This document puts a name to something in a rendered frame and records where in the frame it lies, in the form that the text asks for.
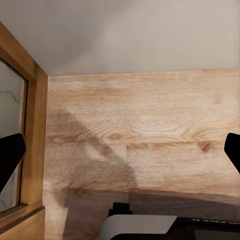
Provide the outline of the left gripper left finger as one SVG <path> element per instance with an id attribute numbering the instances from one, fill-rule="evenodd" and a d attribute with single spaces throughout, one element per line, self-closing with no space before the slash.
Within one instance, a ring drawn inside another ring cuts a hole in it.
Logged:
<path id="1" fill-rule="evenodd" d="M 0 138 L 0 193 L 25 153 L 22 133 Z"/>

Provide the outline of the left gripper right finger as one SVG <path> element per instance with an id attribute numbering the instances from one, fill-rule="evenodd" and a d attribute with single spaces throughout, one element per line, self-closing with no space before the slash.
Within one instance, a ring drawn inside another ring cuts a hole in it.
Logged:
<path id="1" fill-rule="evenodd" d="M 235 133 L 228 133 L 224 151 L 240 173 L 240 135 Z"/>

